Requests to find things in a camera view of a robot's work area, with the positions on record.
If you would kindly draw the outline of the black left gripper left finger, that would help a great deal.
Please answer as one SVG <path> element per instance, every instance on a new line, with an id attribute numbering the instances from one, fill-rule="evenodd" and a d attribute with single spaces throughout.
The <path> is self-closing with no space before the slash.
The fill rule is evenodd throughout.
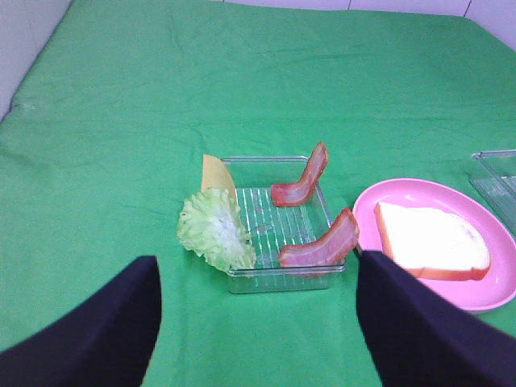
<path id="1" fill-rule="evenodd" d="M 3 386 L 140 386 L 160 330 L 155 256 L 141 256 L 63 317 L 1 353 Z"/>

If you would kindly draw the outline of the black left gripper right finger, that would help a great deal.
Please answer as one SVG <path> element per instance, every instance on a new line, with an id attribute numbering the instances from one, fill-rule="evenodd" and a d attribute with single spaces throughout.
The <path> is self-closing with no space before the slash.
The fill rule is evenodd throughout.
<path id="1" fill-rule="evenodd" d="M 513 386 L 515 339 L 364 251 L 356 314 L 384 386 Z"/>

